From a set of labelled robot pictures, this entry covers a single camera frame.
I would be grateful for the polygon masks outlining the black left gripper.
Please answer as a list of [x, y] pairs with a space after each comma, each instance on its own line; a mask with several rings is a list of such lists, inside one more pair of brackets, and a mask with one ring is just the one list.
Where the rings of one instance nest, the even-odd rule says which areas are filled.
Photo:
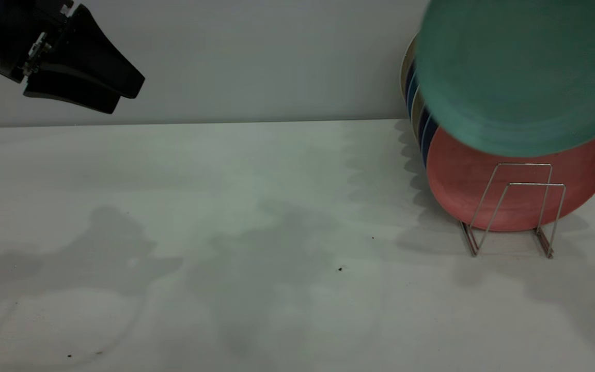
[[135, 99], [146, 80], [106, 37], [90, 10], [74, 1], [0, 1], [0, 75], [20, 83], [30, 50], [58, 31], [44, 65], [27, 78], [23, 95], [111, 115], [120, 97]]

